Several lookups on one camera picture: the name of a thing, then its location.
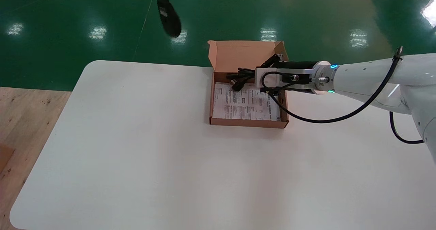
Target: box lid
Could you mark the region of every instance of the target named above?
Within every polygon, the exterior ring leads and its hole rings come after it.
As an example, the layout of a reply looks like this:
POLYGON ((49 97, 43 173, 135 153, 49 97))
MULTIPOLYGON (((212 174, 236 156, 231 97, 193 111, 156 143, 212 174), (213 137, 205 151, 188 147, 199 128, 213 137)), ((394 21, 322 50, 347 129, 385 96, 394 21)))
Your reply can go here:
POLYGON ((284 51, 282 41, 214 41, 209 43, 209 60, 215 72, 235 73, 238 67, 255 69, 274 53, 284 51))

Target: cardboard box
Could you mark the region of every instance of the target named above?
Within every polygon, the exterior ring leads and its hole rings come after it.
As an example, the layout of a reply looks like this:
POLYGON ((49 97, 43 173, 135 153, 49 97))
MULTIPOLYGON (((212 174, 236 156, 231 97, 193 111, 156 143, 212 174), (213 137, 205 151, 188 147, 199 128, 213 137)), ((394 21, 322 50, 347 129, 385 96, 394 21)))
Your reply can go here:
MULTIPOLYGON (((215 126, 251 126, 264 128, 285 128, 289 123, 288 114, 280 109, 280 121, 272 120, 244 120, 213 118, 215 82, 226 82, 228 73, 237 73, 238 67, 255 69, 261 66, 275 53, 282 53, 288 61, 288 55, 283 41, 208 41, 209 60, 214 73, 212 74, 212 91, 209 123, 215 126)), ((279 102, 288 108, 285 91, 280 91, 279 102)))

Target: wooden surface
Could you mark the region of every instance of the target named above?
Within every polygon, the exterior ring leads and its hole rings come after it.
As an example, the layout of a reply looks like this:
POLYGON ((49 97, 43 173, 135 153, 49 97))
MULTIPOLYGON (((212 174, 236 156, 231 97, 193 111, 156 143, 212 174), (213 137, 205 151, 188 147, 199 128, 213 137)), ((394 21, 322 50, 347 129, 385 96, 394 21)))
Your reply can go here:
POLYGON ((13 153, 12 148, 0 144, 0 171, 5 168, 13 153))
POLYGON ((0 87, 0 146, 14 153, 0 174, 0 230, 42 151, 70 92, 0 87))

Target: instruction sheet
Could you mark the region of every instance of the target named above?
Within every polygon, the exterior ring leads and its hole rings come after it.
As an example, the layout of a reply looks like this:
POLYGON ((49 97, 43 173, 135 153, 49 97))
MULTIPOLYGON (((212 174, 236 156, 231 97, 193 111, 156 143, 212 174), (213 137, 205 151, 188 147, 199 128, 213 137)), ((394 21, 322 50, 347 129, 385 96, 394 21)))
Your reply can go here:
POLYGON ((212 117, 280 121, 280 107, 254 84, 235 92, 229 83, 215 83, 212 117))

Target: green epoxy floor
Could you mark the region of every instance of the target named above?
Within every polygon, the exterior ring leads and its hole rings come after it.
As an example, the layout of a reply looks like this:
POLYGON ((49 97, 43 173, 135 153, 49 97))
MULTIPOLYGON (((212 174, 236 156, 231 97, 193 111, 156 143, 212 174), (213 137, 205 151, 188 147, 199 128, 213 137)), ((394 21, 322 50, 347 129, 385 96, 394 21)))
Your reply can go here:
POLYGON ((292 61, 344 64, 436 52, 433 0, 0 0, 0 86, 71 91, 94 60, 209 67, 207 41, 283 40, 292 61))

